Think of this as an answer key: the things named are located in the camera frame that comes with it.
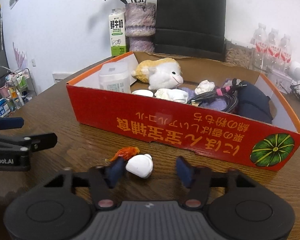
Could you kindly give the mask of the white earbuds case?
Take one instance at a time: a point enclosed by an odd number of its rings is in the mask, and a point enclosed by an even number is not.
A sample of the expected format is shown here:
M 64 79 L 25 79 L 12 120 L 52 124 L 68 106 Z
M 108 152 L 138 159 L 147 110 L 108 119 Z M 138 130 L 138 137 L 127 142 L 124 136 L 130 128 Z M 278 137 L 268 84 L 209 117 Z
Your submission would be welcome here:
M 153 159 L 150 154 L 138 154 L 128 160 L 126 170 L 142 179 L 147 179 L 153 172 Z

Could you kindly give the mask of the purple fabric pouch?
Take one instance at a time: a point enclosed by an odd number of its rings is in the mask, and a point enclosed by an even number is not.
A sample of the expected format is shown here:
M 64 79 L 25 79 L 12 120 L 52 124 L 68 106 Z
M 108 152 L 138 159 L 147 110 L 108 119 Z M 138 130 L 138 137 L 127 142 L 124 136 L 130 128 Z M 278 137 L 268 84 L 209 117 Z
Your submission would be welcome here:
M 196 95 L 194 90 L 186 87 L 180 89 L 188 93 L 188 105 L 212 109 L 219 112 L 233 113 L 238 106 L 238 90 L 240 80 L 227 80 L 222 87 L 215 85 L 211 92 Z

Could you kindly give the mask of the iridescent plastic flower wrap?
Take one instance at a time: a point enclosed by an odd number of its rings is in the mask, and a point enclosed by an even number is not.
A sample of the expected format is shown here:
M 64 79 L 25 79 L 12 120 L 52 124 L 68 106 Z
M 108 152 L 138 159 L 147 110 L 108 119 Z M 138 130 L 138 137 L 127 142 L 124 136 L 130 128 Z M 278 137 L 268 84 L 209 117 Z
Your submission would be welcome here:
M 179 103 L 187 103 L 188 100 L 188 93 L 181 89 L 161 88 L 155 92 L 154 96 L 158 99 Z

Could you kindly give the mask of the white tissue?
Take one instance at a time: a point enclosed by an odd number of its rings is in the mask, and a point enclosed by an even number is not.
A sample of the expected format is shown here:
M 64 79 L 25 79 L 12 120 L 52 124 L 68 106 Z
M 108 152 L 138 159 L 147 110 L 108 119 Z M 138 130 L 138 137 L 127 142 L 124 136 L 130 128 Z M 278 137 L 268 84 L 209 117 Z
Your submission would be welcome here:
M 200 84 L 197 85 L 195 88 L 194 92 L 196 95 L 206 93 L 206 92 L 211 92 L 215 88 L 214 82 L 210 82 L 208 80 L 203 80 L 201 81 Z

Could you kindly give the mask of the navy zipper case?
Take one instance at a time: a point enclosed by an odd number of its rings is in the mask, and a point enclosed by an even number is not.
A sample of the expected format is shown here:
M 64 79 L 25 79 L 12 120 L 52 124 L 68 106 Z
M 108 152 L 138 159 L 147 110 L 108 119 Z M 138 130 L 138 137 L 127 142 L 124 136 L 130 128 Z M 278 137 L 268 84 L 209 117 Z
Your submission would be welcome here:
M 258 87 L 241 81 L 242 88 L 238 90 L 238 115 L 272 124 L 273 117 L 270 112 L 270 98 Z

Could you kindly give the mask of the translucent white plastic container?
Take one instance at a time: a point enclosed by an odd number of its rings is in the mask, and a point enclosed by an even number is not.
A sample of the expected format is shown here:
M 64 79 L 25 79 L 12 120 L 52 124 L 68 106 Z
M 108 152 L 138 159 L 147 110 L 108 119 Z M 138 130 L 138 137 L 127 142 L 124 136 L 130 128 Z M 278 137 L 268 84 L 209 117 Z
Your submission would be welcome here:
M 105 63 L 98 77 L 100 89 L 130 94 L 130 75 L 126 62 Z

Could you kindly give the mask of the white yellow plush toy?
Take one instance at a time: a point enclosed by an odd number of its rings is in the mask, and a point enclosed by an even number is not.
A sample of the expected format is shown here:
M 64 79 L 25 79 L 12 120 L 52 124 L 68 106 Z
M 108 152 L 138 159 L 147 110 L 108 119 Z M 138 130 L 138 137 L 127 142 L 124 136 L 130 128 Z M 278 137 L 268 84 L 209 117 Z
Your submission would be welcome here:
M 131 76 L 148 83 L 149 90 L 174 89 L 183 84 L 181 66 L 172 58 L 142 61 Z

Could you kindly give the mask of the white round cap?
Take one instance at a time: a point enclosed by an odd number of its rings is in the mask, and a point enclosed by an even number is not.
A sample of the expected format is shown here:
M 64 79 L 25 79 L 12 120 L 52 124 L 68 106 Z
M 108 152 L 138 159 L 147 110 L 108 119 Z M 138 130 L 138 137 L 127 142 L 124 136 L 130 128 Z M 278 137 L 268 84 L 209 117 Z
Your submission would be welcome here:
M 132 92 L 133 95 L 140 95 L 140 96 L 146 96 L 152 98 L 154 96 L 154 93 L 147 89 L 138 89 Z

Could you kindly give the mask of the orange dried flower petal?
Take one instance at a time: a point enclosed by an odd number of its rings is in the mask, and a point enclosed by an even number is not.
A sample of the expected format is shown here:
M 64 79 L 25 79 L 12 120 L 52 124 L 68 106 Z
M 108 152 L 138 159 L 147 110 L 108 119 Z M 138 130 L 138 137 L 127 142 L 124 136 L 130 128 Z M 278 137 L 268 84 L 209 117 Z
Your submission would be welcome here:
M 128 146 L 118 150 L 111 159 L 106 159 L 106 161 L 113 162 L 119 157 L 127 161 L 132 157 L 138 155 L 139 153 L 140 153 L 140 149 L 138 147 Z

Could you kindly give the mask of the metal storage rack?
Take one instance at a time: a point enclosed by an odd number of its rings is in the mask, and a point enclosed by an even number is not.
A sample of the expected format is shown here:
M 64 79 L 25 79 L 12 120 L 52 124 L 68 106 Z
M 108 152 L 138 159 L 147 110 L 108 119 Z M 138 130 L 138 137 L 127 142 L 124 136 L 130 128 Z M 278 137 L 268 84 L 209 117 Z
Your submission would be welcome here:
M 0 118 L 7 117 L 37 96 L 29 68 L 12 71 L 0 65 Z

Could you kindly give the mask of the red orange cardboard box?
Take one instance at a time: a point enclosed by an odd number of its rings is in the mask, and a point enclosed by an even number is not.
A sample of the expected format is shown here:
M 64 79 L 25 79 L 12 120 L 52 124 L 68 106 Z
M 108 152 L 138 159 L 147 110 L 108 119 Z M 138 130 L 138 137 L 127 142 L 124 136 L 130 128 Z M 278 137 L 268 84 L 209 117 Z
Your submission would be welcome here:
M 103 90 L 99 65 L 66 84 L 77 121 L 145 142 L 266 170 L 278 171 L 290 160 L 300 146 L 300 120 L 264 74 L 210 59 L 178 56 L 176 61 L 185 87 L 192 88 L 202 80 L 222 86 L 233 78 L 255 85 L 276 110 L 272 121 L 267 124 L 185 103 Z

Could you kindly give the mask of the white tin box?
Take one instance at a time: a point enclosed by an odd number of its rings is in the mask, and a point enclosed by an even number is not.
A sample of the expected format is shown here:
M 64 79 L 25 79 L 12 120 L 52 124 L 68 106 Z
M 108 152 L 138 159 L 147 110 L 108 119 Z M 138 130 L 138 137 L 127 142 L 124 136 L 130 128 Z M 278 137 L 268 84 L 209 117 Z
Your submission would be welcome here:
M 267 77 L 281 93 L 289 94 L 291 92 L 292 78 L 290 76 L 280 70 L 271 69 Z

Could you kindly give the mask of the clear food storage jar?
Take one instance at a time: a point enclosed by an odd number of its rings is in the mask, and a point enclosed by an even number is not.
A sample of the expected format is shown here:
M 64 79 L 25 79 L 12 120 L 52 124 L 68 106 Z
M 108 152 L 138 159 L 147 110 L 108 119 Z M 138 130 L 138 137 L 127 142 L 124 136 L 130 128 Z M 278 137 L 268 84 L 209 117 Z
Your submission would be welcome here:
M 225 62 L 250 69 L 255 45 L 235 40 L 225 40 Z

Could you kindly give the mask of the green white milk carton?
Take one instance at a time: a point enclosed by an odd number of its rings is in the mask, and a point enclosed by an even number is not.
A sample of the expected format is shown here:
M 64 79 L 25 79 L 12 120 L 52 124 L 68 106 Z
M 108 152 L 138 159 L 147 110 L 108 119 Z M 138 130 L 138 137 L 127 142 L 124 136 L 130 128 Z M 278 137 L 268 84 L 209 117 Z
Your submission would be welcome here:
M 120 56 L 127 52 L 125 12 L 113 9 L 108 17 L 111 56 Z

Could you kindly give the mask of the water bottle middle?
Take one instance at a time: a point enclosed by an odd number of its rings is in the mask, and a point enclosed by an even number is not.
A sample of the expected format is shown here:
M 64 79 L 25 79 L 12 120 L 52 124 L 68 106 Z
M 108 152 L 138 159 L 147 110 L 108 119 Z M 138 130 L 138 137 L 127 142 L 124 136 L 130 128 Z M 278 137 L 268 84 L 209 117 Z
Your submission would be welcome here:
M 279 57 L 279 53 L 278 30 L 272 28 L 267 38 L 267 51 L 265 54 L 265 65 L 267 69 L 273 68 L 276 59 Z

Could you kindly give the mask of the water bottle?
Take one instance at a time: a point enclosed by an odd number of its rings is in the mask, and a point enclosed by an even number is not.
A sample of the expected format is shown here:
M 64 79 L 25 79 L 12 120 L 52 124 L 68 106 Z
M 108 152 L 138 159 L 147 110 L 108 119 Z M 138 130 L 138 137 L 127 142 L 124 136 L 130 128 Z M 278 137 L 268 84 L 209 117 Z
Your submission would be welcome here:
M 279 54 L 279 70 L 281 72 L 285 72 L 285 69 L 289 66 L 291 61 L 292 55 L 292 48 L 291 48 L 291 38 L 290 35 L 284 34 L 283 38 L 279 44 L 280 47 L 280 54 Z
M 258 23 L 258 28 L 254 31 L 251 43 L 255 46 L 252 58 L 252 66 L 259 70 L 263 66 L 264 54 L 267 51 L 266 25 Z
M 267 69 L 273 68 L 276 59 L 279 57 L 279 53 L 278 30 L 272 28 L 267 38 L 267 51 L 265 54 L 265 65 Z

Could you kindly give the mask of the water bottle left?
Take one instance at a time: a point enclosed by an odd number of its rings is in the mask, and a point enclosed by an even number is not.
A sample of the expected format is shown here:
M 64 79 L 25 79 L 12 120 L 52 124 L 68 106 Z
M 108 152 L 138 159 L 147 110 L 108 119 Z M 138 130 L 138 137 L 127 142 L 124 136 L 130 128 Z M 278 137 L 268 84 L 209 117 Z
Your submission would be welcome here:
M 251 43 L 255 46 L 252 58 L 252 66 L 259 70 L 263 66 L 264 54 L 267 51 L 266 25 L 258 23 L 258 28 L 254 31 Z

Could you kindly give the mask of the water bottle right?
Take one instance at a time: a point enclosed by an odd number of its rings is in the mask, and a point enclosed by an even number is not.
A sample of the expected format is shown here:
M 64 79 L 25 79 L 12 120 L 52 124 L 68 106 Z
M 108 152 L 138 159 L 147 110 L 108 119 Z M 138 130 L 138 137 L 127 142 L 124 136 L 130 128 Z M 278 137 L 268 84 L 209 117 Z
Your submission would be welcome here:
M 292 48 L 291 48 L 291 38 L 290 35 L 284 34 L 283 38 L 279 44 L 280 47 L 280 54 L 279 54 L 279 70 L 281 72 L 285 72 L 285 69 L 289 66 L 291 61 L 292 55 Z

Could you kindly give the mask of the black paper shopping bag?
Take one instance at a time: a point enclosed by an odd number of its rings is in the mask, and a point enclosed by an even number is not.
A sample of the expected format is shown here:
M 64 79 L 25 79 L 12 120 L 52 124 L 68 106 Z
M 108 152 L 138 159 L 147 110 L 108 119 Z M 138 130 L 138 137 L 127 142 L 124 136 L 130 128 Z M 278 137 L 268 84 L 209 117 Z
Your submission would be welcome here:
M 156 0 L 156 53 L 225 59 L 226 0 Z

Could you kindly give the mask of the purple ceramic vase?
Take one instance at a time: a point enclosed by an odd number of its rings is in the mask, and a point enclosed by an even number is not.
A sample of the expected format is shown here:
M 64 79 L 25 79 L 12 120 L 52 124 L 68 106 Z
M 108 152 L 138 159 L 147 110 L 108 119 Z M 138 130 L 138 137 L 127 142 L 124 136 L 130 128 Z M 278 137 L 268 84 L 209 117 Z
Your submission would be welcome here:
M 156 4 L 128 3 L 125 10 L 126 37 L 129 38 L 129 50 L 154 52 Z

